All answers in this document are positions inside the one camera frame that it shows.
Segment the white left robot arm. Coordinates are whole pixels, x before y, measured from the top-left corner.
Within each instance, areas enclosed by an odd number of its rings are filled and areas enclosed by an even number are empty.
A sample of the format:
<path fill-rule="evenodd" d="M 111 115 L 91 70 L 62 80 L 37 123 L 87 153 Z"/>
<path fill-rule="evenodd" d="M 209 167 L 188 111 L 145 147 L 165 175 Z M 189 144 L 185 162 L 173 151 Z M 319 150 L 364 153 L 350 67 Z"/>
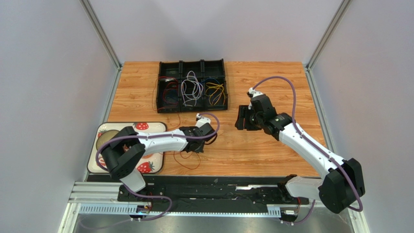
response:
<path fill-rule="evenodd" d="M 125 127 L 97 149 L 95 160 L 112 179 L 138 192 L 146 186 L 142 173 L 136 169 L 143 156 L 167 151 L 202 153 L 205 143 L 216 134 L 217 129 L 210 123 L 162 133 L 135 132 L 132 127 Z M 100 164 L 100 156 L 105 166 Z"/>

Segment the black compartment organizer box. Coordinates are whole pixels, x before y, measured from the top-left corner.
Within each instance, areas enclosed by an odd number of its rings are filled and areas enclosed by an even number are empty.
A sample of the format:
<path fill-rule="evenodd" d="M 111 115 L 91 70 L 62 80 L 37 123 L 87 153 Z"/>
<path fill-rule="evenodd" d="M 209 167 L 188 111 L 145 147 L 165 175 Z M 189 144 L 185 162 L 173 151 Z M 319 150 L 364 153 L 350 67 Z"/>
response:
<path fill-rule="evenodd" d="M 160 62 L 155 102 L 158 113 L 227 110 L 224 60 Z"/>

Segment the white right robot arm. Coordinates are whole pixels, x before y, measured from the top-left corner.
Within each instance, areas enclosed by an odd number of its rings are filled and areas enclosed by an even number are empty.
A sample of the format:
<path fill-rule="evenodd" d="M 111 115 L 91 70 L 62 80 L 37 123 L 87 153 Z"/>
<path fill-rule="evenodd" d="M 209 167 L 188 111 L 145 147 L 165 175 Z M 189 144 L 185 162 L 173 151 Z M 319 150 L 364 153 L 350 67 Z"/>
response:
<path fill-rule="evenodd" d="M 290 147 L 319 174 L 319 178 L 289 175 L 277 186 L 285 199 L 298 197 L 321 201 L 338 214 L 351 204 L 361 205 L 365 185 L 361 164 L 344 159 L 307 134 L 287 113 L 277 113 L 265 94 L 252 96 L 249 105 L 240 105 L 235 123 L 238 130 L 264 131 Z"/>

